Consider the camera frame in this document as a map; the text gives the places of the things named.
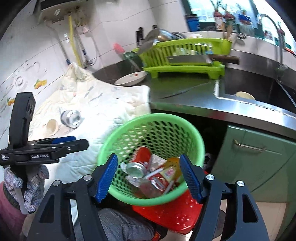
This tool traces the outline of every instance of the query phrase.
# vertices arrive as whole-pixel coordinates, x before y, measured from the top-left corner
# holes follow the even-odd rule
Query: kitchen knife
[[[211,65],[213,61],[239,64],[239,57],[218,54],[177,55],[167,59],[171,65]]]

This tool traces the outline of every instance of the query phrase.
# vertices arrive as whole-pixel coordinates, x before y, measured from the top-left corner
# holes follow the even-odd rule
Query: cabinet handle
[[[234,144],[236,145],[236,146],[238,146],[238,147],[245,147],[245,148],[249,148],[249,149],[252,149],[252,150],[257,150],[257,151],[259,151],[259,152],[263,152],[263,151],[265,151],[265,147],[263,147],[263,148],[258,148],[258,147],[253,147],[253,146],[248,146],[248,145],[244,145],[244,144],[240,144],[240,143],[238,143],[237,142],[237,140],[233,140],[233,142],[234,142]]]

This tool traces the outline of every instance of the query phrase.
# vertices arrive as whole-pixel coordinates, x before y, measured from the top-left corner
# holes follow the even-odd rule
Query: stainless steel pot
[[[161,28],[152,29],[140,46],[138,54],[142,54],[155,46],[158,42],[180,39],[180,37]]]

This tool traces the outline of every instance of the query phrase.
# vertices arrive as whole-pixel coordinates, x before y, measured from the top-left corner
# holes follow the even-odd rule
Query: knife handle
[[[219,54],[209,54],[212,61],[219,61],[224,63],[239,64],[239,57]]]

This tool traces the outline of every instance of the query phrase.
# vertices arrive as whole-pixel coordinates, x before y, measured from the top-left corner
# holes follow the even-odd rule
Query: white plate
[[[114,84],[118,86],[133,86],[145,79],[146,75],[147,72],[145,71],[128,74],[115,81]]]
[[[243,91],[236,92],[235,96],[245,98],[245,99],[255,100],[253,95],[251,95],[251,94],[249,94],[247,92],[243,92]]]

